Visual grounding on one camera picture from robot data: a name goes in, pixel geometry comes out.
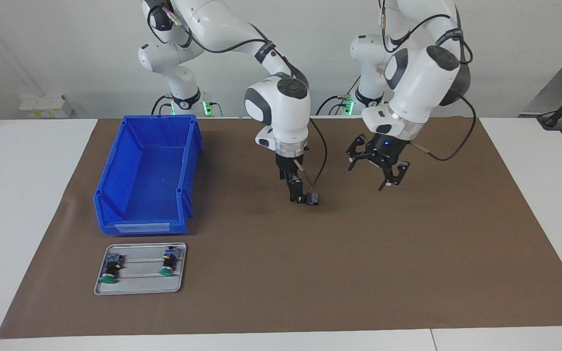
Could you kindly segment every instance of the metal tray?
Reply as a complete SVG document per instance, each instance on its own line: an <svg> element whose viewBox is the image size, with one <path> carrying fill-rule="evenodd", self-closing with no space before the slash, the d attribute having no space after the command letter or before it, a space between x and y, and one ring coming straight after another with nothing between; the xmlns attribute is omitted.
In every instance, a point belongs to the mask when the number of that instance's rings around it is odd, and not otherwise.
<svg viewBox="0 0 562 351"><path fill-rule="evenodd" d="M172 276L159 273L163 263L163 254L169 246L175 247L177 262ZM185 262L185 243L167 244L127 244L110 245L105 250L97 276L94 293L96 295L131 295L139 293L175 293L181 288L183 265ZM115 284L99 281L103 265L110 254L124 256L122 268Z"/></svg>

